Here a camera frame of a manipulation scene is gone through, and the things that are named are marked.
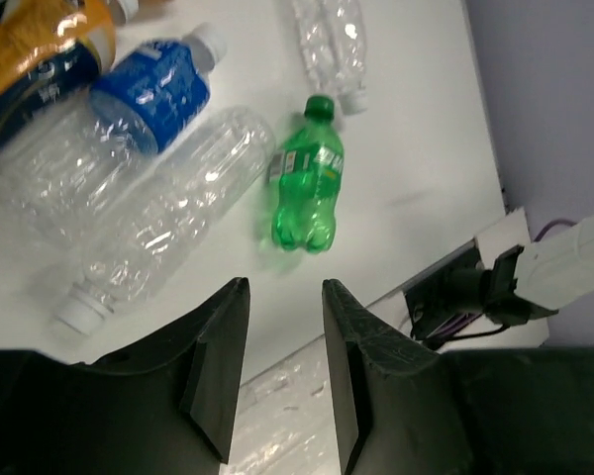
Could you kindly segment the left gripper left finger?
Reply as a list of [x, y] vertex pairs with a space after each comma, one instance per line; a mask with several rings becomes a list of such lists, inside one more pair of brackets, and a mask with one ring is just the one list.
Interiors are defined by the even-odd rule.
[[248, 280], [100, 357], [82, 464], [221, 464], [231, 451], [248, 336]]

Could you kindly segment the clear bottle blue cap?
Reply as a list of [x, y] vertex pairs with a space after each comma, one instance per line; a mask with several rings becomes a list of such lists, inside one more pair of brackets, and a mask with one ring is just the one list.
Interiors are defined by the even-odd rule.
[[313, 92], [331, 96], [346, 116], [366, 111], [367, 34], [360, 3], [293, 1], [291, 7]]

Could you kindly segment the clear bottle front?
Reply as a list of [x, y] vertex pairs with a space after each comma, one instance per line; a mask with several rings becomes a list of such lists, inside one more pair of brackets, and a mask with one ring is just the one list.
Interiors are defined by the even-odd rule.
[[91, 335], [153, 297], [262, 174], [274, 150], [261, 114], [240, 106], [211, 115], [102, 218], [54, 318]]

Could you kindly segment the green soda bottle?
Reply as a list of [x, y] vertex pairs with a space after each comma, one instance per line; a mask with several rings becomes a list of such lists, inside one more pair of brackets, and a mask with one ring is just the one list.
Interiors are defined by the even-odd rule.
[[302, 248], [317, 254], [333, 245], [345, 165], [334, 120], [334, 100], [310, 96], [303, 126], [272, 158], [267, 179], [273, 198], [270, 234], [284, 250]]

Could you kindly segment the large orange labelled bottle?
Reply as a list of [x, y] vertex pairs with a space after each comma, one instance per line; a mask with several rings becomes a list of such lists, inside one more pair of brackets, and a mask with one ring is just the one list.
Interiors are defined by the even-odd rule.
[[1, 1], [0, 149], [109, 69], [115, 52], [107, 1]]

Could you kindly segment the blue label water bottle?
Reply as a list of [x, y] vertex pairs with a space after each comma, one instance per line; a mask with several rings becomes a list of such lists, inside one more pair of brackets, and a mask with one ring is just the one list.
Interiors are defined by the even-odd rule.
[[226, 41], [209, 23], [181, 38], [145, 41], [91, 86], [89, 105], [134, 149], [157, 155], [203, 111], [209, 74], [226, 52]]

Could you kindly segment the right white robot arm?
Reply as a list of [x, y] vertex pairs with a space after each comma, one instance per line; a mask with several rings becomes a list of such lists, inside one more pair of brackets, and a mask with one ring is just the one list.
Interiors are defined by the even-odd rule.
[[547, 239], [517, 245], [483, 272], [481, 313], [502, 327], [553, 316], [594, 292], [594, 215]]

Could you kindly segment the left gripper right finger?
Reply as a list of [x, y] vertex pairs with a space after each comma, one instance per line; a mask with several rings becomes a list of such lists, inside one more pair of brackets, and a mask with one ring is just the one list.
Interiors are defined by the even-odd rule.
[[448, 470], [450, 389], [440, 359], [382, 322], [337, 279], [322, 289], [343, 470]]

